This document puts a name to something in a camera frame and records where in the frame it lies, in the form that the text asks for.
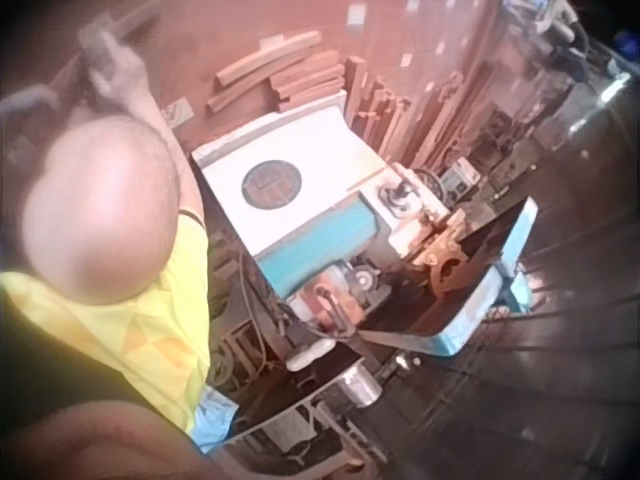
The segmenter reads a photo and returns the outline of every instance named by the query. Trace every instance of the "man's arm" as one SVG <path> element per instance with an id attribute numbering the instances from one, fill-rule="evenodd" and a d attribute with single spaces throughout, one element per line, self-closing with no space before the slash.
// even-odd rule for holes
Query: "man's arm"
<path id="1" fill-rule="evenodd" d="M 204 220 L 202 197 L 196 179 L 178 140 L 149 91 L 144 63 L 133 50 L 120 45 L 112 35 L 104 33 L 102 40 L 114 68 L 110 79 L 97 70 L 89 72 L 96 90 L 103 97 L 122 105 L 133 117 L 153 127 L 164 138 L 180 179 L 180 208 L 191 210 Z"/>

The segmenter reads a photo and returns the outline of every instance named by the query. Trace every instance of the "turquoise machine part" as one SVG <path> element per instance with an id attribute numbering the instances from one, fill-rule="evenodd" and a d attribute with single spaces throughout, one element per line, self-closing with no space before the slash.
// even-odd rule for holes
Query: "turquoise machine part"
<path id="1" fill-rule="evenodd" d="M 426 335 L 411 328 L 403 332 L 360 329 L 358 334 L 373 343 L 450 357 L 469 341 L 493 306 L 505 305 L 514 312 L 528 311 L 532 294 L 526 278 L 517 267 L 537 213 L 538 206 L 528 198 L 483 227 L 487 231 L 485 245 L 476 255 L 482 255 L 487 266 L 476 280 L 475 287 L 464 300 L 445 296 L 426 312 L 432 316 L 451 316 L 440 332 Z M 492 237 L 501 240 L 497 245 L 491 245 L 494 242 Z"/>
<path id="2" fill-rule="evenodd" d="M 361 253 L 377 232 L 375 214 L 358 197 L 310 220 L 259 254 L 256 261 L 284 299 L 327 265 Z"/>

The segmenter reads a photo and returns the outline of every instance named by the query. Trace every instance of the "man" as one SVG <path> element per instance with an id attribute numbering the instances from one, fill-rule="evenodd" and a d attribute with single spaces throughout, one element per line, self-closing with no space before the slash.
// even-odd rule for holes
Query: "man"
<path id="1" fill-rule="evenodd" d="M 92 83 L 128 115 L 49 148 L 20 212 L 33 273 L 0 276 L 3 447 L 29 478 L 210 475 L 180 434 L 206 451 L 236 408 L 205 385 L 202 199 L 144 64 L 103 41 L 113 74 Z"/>

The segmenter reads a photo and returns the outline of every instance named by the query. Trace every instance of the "round emblem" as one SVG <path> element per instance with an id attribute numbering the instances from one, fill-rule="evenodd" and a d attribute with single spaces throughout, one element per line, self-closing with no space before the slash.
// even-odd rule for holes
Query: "round emblem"
<path id="1" fill-rule="evenodd" d="M 301 188 L 300 171 L 283 160 L 267 160 L 256 165 L 242 181 L 244 199 L 261 210 L 275 210 L 289 205 Z"/>

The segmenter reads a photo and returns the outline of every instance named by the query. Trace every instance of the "yellow shirt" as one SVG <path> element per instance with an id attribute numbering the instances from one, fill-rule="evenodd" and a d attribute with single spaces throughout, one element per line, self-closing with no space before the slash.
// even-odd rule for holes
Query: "yellow shirt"
<path id="1" fill-rule="evenodd" d="M 149 403 L 189 432 L 209 370 L 207 247 L 204 228 L 181 214 L 164 270 L 138 297 L 115 305 L 75 303 L 22 273 L 2 273 L 0 283 L 25 317 L 122 372 Z"/>

